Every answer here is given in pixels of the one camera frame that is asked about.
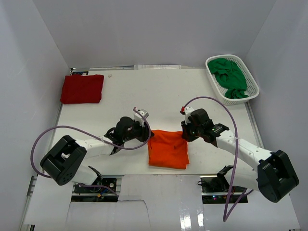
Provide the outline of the orange t shirt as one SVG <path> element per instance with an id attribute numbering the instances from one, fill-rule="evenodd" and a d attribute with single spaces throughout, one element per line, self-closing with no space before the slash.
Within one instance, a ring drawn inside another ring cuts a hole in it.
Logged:
<path id="1" fill-rule="evenodd" d="M 148 164 L 185 170 L 189 162 L 188 143 L 182 138 L 181 131 L 153 130 L 148 141 Z"/>

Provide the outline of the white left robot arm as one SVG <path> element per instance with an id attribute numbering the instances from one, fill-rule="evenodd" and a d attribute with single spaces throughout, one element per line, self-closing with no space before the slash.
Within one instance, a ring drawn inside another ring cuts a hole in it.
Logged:
<path id="1" fill-rule="evenodd" d="M 147 143 L 152 136 L 154 133 L 141 118 L 125 116 L 103 138 L 75 140 L 69 135 L 63 136 L 43 157 L 40 166 L 60 186 L 81 183 L 91 192 L 97 192 L 102 186 L 99 178 L 102 175 L 83 161 L 114 155 L 124 149 L 125 142 L 137 139 Z"/>

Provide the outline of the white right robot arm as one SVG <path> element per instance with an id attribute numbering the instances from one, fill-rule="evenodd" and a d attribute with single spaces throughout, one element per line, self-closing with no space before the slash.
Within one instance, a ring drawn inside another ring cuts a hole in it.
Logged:
<path id="1" fill-rule="evenodd" d="M 192 142 L 198 138 L 225 150 L 248 164 L 252 171 L 232 177 L 232 165 L 225 166 L 215 178 L 223 192 L 234 186 L 261 192 L 271 202 L 277 203 L 299 184 L 299 178 L 287 153 L 272 152 L 244 139 L 237 139 L 225 125 L 214 124 L 206 110 L 183 107 L 180 111 L 185 119 L 181 122 L 182 137 Z"/>

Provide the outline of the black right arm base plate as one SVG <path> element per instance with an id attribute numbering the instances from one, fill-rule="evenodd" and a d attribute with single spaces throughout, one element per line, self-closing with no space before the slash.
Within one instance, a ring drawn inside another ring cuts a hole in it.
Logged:
<path id="1" fill-rule="evenodd" d="M 219 181 L 218 177 L 203 177 L 200 178 L 197 184 L 201 186 L 202 201 L 204 205 L 226 203 L 229 187 L 224 186 Z M 243 191 L 243 187 L 233 186 L 229 203 L 234 204 Z M 248 203 L 247 196 L 244 196 L 239 203 Z"/>

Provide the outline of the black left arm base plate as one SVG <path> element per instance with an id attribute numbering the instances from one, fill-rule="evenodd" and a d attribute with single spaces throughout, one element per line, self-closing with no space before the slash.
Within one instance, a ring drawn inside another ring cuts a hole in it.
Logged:
<path id="1" fill-rule="evenodd" d="M 81 187 L 75 184 L 71 197 L 72 202 L 97 202 L 97 203 L 116 203 L 121 190 L 121 177 L 107 176 L 96 180 L 93 185 L 99 187 Z"/>

